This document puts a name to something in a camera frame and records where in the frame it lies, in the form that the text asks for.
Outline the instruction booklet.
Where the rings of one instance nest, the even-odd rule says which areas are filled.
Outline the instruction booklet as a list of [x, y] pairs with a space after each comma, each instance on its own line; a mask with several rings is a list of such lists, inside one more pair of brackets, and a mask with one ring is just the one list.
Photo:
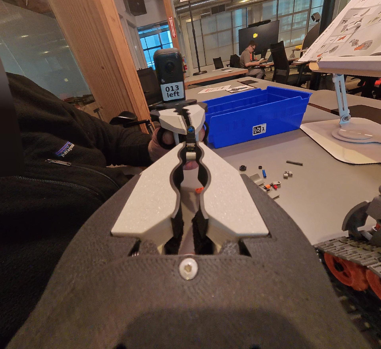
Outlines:
[[299, 59], [313, 71], [380, 75], [381, 0], [351, 0]]

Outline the light blue metal stand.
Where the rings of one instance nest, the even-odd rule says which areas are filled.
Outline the light blue metal stand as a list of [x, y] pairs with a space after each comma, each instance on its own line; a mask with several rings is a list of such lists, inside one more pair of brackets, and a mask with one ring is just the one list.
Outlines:
[[338, 140], [352, 143], [381, 143], [381, 125], [366, 118], [352, 118], [347, 105], [344, 75], [333, 74], [340, 127], [331, 134]]

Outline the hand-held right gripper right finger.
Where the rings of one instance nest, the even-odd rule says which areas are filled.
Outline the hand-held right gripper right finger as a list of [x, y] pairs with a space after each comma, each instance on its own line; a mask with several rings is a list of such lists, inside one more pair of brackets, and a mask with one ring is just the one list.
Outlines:
[[194, 250], [199, 255], [219, 252], [225, 242], [262, 238], [269, 230], [239, 171], [204, 143], [197, 143], [198, 181], [203, 185], [193, 218]]

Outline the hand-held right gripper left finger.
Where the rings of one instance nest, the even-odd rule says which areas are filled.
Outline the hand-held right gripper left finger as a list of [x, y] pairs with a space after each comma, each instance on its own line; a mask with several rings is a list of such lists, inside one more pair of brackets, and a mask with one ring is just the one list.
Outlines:
[[165, 253], [178, 253], [183, 237], [182, 151], [183, 143], [140, 174], [111, 230], [112, 236], [150, 240]]

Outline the black wall screen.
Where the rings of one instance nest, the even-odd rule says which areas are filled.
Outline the black wall screen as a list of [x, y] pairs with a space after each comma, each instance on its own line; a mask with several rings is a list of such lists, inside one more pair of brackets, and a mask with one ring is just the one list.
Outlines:
[[250, 28], [239, 29], [239, 55], [248, 47], [250, 41], [255, 42], [254, 52], [256, 54], [267, 51], [271, 44], [278, 42], [279, 24], [280, 21], [276, 20]]

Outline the long wooden table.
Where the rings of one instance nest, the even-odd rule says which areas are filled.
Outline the long wooden table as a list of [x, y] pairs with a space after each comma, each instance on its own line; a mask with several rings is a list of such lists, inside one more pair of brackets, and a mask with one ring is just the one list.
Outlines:
[[191, 85], [197, 85], [202, 83], [219, 83], [235, 78], [245, 76], [248, 73], [247, 69], [241, 68], [227, 68], [214, 70], [203, 74], [193, 75], [186, 77], [184, 80], [185, 89], [188, 89]]

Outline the blue plastic bin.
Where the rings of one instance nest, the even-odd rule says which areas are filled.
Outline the blue plastic bin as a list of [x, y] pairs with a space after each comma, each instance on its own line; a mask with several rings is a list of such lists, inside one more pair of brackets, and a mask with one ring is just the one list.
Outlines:
[[268, 86], [207, 100], [208, 143], [222, 148], [299, 129], [311, 95]]

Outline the person's left hand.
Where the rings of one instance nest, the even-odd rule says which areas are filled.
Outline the person's left hand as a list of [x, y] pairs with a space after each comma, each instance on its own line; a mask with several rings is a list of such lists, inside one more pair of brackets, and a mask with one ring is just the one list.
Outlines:
[[155, 129], [148, 145], [148, 152], [151, 161], [154, 163], [175, 146], [173, 132], [165, 128]]

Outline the black wall speaker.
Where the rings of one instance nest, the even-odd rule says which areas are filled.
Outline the black wall speaker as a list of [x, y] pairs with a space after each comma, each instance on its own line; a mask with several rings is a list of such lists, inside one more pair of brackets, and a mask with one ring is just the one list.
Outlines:
[[126, 9], [133, 16], [141, 16], [147, 14], [144, 0], [123, 0]]

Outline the black tan lounge chair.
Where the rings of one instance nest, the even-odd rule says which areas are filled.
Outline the black tan lounge chair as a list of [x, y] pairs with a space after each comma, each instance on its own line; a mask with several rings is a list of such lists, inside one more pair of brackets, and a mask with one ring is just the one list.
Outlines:
[[306, 35], [302, 43], [302, 50], [307, 50], [319, 37], [320, 23], [317, 23]]

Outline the wooden pillar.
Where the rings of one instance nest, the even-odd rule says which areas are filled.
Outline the wooden pillar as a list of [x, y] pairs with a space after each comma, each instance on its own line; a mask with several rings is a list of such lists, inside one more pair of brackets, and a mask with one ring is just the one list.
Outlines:
[[150, 120], [114, 0], [48, 2], [103, 119], [129, 111]]

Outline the grey black brick model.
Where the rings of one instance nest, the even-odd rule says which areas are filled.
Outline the grey black brick model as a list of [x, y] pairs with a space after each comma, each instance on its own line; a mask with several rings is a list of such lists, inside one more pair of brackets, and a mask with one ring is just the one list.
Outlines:
[[355, 205], [346, 214], [342, 231], [314, 245], [331, 275], [354, 291], [370, 291], [381, 298], [381, 188], [371, 201]]

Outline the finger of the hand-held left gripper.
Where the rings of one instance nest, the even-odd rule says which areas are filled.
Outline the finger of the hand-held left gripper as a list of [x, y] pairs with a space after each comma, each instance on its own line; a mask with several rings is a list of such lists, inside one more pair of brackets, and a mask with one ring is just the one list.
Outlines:
[[188, 132], [183, 111], [180, 108], [159, 110], [159, 123], [162, 128], [176, 134], [185, 136]]
[[183, 116], [187, 128], [192, 126], [195, 138], [199, 139], [199, 133], [205, 122], [205, 110], [201, 105], [187, 105], [183, 107]]

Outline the person's left forearm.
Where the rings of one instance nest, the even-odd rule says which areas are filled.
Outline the person's left forearm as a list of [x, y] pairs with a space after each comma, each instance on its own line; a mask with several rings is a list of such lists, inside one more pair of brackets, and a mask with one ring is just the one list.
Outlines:
[[95, 122], [96, 146], [106, 158], [106, 165], [150, 166], [153, 161], [149, 153], [150, 134], [112, 126], [103, 121]]

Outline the black floor lamp pole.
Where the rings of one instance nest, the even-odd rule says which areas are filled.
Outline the black floor lamp pole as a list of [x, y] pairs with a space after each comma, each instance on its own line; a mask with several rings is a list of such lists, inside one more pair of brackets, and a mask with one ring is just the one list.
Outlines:
[[196, 33], [195, 33], [195, 28], [194, 28], [194, 23], [193, 23], [193, 14], [192, 14], [192, 8], [191, 8], [191, 2], [188, 0], [188, 8], [189, 8], [189, 13], [190, 13], [190, 18], [191, 18], [191, 25], [192, 25], [192, 33], [193, 33], [193, 42], [195, 45], [195, 54], [196, 54], [196, 60], [197, 60], [197, 68], [198, 71], [193, 73], [193, 76], [199, 76], [202, 74], [207, 73], [207, 71], [202, 71], [200, 67], [200, 61], [199, 61], [199, 55], [198, 55], [198, 47], [197, 47], [197, 39], [196, 39]]

